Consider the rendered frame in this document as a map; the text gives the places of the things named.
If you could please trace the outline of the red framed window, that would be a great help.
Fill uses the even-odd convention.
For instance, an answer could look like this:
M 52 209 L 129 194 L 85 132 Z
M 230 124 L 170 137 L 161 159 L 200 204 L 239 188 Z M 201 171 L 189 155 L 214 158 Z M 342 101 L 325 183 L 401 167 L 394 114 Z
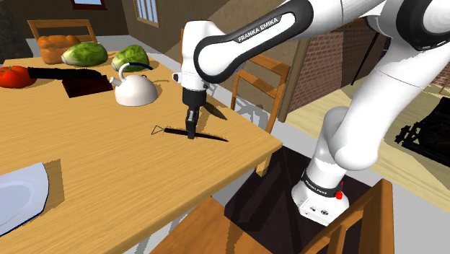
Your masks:
M 105 0 L 70 0 L 73 9 L 107 10 Z

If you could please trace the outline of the wooden chair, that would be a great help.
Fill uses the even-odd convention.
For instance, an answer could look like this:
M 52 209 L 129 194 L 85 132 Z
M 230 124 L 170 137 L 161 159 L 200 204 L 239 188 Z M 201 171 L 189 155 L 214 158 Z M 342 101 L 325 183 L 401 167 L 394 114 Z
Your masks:
M 277 74 L 280 76 L 280 81 L 277 87 L 273 87 L 264 80 L 257 78 L 255 75 L 249 73 L 248 71 L 245 71 L 244 69 L 240 69 L 235 76 L 233 89 L 232 89 L 232 96 L 231 96 L 231 105 L 230 108 L 232 110 L 235 109 L 236 105 L 236 98 L 237 98 L 237 89 L 238 89 L 238 83 L 240 79 L 243 79 L 247 82 L 249 82 L 254 87 L 258 88 L 260 91 L 264 92 L 268 96 L 272 97 L 274 99 L 274 103 L 272 106 L 272 110 L 270 113 L 270 117 L 268 119 L 268 123 L 266 126 L 266 131 L 268 133 L 271 133 L 273 130 L 273 126 L 275 123 L 275 120 L 278 115 L 278 111 L 280 109 L 281 100 L 283 98 L 283 93 L 286 87 L 286 82 L 288 79 L 289 71 L 291 67 L 285 63 L 282 63 L 280 61 L 277 61 L 275 59 L 269 58 L 264 55 L 257 55 L 250 59 L 251 62 L 254 64 L 257 64 L 264 69 L 267 69 L 274 74 Z
M 198 204 L 149 254 L 270 254 L 227 219 L 213 198 Z M 361 222 L 358 254 L 394 254 L 392 184 L 381 179 L 299 254 L 344 254 L 346 232 Z
M 32 31 L 32 34 L 36 40 L 40 38 L 38 30 L 40 28 L 61 28 L 61 27 L 86 27 L 88 29 L 88 35 L 76 35 L 81 42 L 92 41 L 97 43 L 96 35 L 92 29 L 90 21 L 88 19 L 37 19 L 28 20 L 28 25 Z

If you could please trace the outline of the wooden dining table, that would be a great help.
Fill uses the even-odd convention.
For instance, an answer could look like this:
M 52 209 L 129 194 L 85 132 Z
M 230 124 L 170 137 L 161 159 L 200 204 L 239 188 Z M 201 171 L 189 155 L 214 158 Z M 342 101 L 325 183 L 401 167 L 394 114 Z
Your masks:
M 42 162 L 45 211 L 0 237 L 0 254 L 123 253 L 246 172 L 268 165 L 280 140 L 220 105 L 202 111 L 205 138 L 183 128 L 172 71 L 151 62 L 159 98 L 124 107 L 113 92 L 70 98 L 60 81 L 0 88 L 0 175 Z

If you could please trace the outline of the green lettuce head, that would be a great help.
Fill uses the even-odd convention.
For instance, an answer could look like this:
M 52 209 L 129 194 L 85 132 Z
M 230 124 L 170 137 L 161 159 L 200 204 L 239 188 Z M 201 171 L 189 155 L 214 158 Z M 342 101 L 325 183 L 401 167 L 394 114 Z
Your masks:
M 129 62 L 149 65 L 149 57 L 140 45 L 130 45 L 115 55 L 114 59 L 111 61 L 111 66 L 114 70 L 119 71 L 123 64 Z
M 108 59 L 105 48 L 99 43 L 85 42 L 71 46 L 61 60 L 70 66 L 98 66 Z

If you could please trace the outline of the brown bread loaf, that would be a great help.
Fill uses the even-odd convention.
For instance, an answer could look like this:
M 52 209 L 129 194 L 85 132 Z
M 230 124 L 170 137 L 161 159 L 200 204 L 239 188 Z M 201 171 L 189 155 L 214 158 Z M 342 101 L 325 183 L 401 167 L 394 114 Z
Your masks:
M 41 58 L 46 64 L 62 64 L 61 56 L 73 45 L 80 44 L 73 35 L 41 36 L 37 40 Z

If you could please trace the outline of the window with bars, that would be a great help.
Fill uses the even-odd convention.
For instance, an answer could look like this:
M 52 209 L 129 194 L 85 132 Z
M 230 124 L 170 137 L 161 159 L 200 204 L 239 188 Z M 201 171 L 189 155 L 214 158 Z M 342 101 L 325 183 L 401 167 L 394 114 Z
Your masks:
M 147 25 L 159 26 L 156 0 L 133 0 L 136 19 Z

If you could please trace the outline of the dark cleaver knife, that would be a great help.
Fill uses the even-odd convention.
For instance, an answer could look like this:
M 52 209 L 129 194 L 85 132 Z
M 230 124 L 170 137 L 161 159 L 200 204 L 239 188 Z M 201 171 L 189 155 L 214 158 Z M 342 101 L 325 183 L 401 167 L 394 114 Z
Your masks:
M 31 79 L 61 80 L 69 98 L 113 90 L 106 75 L 91 69 L 27 68 Z

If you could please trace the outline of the black metal grate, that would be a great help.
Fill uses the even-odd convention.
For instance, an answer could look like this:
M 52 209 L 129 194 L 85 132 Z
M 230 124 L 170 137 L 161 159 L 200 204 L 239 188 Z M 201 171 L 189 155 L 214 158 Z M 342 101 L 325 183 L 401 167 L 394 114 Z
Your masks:
M 401 128 L 394 141 L 450 167 L 450 98 L 442 97 L 422 121 Z

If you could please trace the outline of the white plate blue rim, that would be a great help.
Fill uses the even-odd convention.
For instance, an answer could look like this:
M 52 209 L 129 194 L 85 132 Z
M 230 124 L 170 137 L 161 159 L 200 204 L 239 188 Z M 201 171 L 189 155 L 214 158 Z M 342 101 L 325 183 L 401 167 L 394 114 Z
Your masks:
M 0 237 L 41 214 L 48 193 L 42 162 L 0 175 Z

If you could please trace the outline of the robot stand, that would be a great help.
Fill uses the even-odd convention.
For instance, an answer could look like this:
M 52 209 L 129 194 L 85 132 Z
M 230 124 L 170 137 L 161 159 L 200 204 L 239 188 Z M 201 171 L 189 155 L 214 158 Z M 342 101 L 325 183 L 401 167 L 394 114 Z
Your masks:
M 291 189 L 310 158 L 282 147 L 262 177 L 252 173 L 226 204 L 224 215 L 272 254 L 299 254 L 325 227 L 300 215 Z

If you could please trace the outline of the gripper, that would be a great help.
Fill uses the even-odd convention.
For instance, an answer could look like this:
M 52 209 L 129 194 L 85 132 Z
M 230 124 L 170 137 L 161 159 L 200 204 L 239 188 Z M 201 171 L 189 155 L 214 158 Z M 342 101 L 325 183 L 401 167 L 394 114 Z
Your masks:
M 207 93 L 205 90 L 190 90 L 185 87 L 182 88 L 182 102 L 187 105 L 187 115 L 185 119 L 185 126 L 187 137 L 189 139 L 195 138 L 196 126 L 199 118 L 199 107 L 206 103 Z

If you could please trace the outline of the red tomato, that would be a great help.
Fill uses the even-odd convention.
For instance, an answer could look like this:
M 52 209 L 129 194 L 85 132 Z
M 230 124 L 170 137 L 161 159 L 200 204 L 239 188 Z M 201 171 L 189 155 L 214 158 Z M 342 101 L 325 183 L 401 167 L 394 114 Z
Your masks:
M 21 89 L 33 85 L 36 79 L 29 76 L 22 66 L 4 66 L 0 68 L 0 87 Z

